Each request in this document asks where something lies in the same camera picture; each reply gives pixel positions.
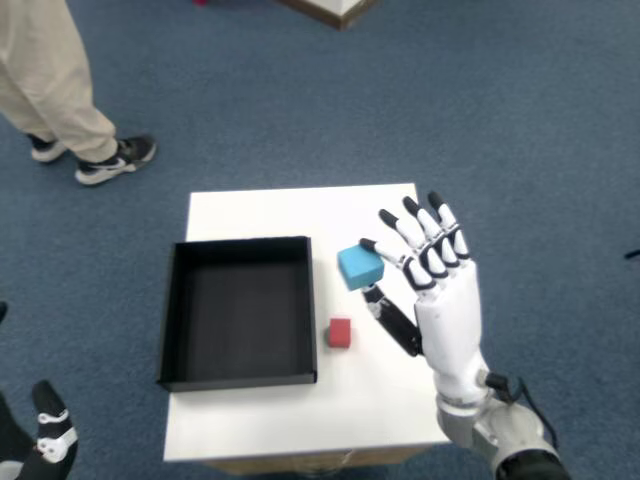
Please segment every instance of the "table top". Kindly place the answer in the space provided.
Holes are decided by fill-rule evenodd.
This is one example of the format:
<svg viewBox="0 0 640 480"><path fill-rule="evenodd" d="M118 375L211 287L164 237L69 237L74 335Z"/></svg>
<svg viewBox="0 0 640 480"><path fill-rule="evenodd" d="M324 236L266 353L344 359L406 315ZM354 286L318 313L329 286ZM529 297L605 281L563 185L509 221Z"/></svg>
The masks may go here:
<svg viewBox="0 0 640 480"><path fill-rule="evenodd" d="M172 393L166 461L239 459L446 442L436 390L422 357L409 357L349 292L338 251L361 237L406 246L378 219L403 213L415 185L191 194L187 241L306 235L312 239L318 382L313 385ZM415 293L387 265L379 283L412 320ZM352 343L324 341L333 316L351 318Z"/></svg>

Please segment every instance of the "blue carpet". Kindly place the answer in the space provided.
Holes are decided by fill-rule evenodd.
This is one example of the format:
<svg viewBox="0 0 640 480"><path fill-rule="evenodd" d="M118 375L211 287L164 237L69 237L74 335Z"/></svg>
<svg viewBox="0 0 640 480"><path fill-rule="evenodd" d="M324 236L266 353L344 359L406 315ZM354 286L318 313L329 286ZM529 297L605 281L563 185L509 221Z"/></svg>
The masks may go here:
<svg viewBox="0 0 640 480"><path fill-rule="evenodd" d="M73 478L226 478L162 463L153 379L189 192L406 181L464 223L485 356L528 379L574 478L637 476L637 0L384 0L345 33L264 0L70 3L97 104L160 142L88 190L0 121L0 388L31 426L31 384L64 394ZM444 447L340 478L490 474Z"/></svg>

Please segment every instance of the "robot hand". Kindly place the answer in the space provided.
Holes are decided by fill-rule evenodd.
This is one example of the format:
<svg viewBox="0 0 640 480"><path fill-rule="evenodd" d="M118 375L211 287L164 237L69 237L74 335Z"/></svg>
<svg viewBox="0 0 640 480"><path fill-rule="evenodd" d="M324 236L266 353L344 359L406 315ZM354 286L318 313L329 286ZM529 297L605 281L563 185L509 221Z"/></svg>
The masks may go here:
<svg viewBox="0 0 640 480"><path fill-rule="evenodd" d="M488 394L488 388L478 381L487 365L480 353L476 264L449 207L435 192L429 195L429 202L440 223L409 197L403 203L417 222L380 211L382 221L400 234L414 255L394 251L383 242L362 239L360 243L400 268L416 291L421 353L434 371L438 393L451 404L472 404Z"/></svg>
<svg viewBox="0 0 640 480"><path fill-rule="evenodd" d="M6 313L0 302L0 322ZM33 386L32 398L38 412L35 443L0 393L0 480L64 480L73 466L78 436L64 402L46 380Z"/></svg>
<svg viewBox="0 0 640 480"><path fill-rule="evenodd" d="M404 273L418 296L417 327L375 284L362 290L369 309L407 353L424 354L434 372L442 430L457 445L484 456L497 480L569 480L555 450L555 433L526 386L513 395L482 357L476 264L453 213L435 192L429 203L438 221L411 198L403 203L415 220L386 210L380 218L412 254L365 238L360 244ZM533 411L516 403L520 393ZM545 426L553 446L544 438Z"/></svg>

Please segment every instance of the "beige pants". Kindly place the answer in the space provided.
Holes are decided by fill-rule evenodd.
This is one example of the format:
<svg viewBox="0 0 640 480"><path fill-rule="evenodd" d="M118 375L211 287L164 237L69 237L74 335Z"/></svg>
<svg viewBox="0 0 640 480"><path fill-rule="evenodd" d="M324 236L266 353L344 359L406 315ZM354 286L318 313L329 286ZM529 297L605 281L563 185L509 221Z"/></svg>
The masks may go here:
<svg viewBox="0 0 640 480"><path fill-rule="evenodd" d="M115 153L115 127L93 105L89 63L66 0L0 0L0 112L83 160Z"/></svg>

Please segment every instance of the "open box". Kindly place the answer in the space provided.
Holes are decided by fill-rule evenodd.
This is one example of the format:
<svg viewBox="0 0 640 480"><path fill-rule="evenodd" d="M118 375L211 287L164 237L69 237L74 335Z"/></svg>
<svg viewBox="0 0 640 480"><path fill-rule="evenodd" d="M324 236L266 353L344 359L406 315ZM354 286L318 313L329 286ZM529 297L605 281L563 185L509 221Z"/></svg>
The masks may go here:
<svg viewBox="0 0 640 480"><path fill-rule="evenodd" d="M169 391L314 383L311 240L176 244L162 330Z"/></svg>

